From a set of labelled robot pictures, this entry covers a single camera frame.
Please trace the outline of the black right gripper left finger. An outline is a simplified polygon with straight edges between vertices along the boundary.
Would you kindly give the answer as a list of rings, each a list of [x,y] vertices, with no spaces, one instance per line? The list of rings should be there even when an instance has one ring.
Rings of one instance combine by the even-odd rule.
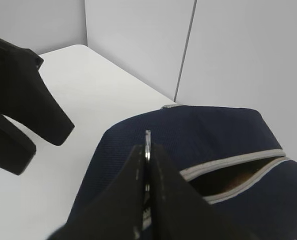
[[[141,240],[146,190],[145,147],[135,145],[113,182],[51,240]]]

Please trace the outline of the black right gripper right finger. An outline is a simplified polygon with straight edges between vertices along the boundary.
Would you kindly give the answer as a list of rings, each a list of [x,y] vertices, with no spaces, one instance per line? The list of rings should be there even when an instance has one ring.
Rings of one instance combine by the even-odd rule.
[[[148,163],[154,240],[255,240],[217,213],[180,175],[160,144]]]

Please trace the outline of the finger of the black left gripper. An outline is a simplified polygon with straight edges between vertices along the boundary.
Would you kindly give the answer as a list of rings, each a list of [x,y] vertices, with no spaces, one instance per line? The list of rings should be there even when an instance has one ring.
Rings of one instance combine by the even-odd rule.
[[[60,146],[75,126],[43,82],[43,62],[31,49],[0,38],[0,113]]]
[[[36,145],[0,113],[0,168],[20,175],[36,154]]]

